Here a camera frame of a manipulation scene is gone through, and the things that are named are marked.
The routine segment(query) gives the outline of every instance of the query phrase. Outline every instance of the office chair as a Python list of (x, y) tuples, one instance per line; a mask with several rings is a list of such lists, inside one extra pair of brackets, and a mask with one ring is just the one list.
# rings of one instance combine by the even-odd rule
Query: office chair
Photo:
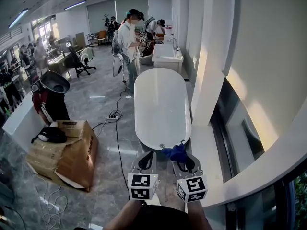
[(94, 68), (95, 70), (96, 70), (96, 67), (89, 67), (88, 65), (87, 65), (87, 63), (89, 62), (89, 61), (91, 61), (93, 58), (94, 58), (94, 56), (92, 57), (92, 59), (88, 59), (88, 57), (85, 57), (84, 58), (84, 64), (82, 63), (82, 61), (80, 60), (80, 58), (79, 58), (79, 56), (77, 55), (77, 53), (75, 52), (75, 50), (74, 50), (74, 48), (72, 47), (72, 46), (69, 46), (68, 47), (68, 50), (69, 50), (69, 52), (71, 53), (71, 55), (72, 55), (72, 62), (73, 62), (73, 67), (75, 68), (75, 70), (76, 70), (76, 73), (77, 73), (77, 77), (79, 78), (79, 75), (83, 72), (83, 71), (86, 71), (87, 72), (87, 75), (90, 75), (90, 73), (87, 71), (88, 69), (92, 69), (92, 68)]

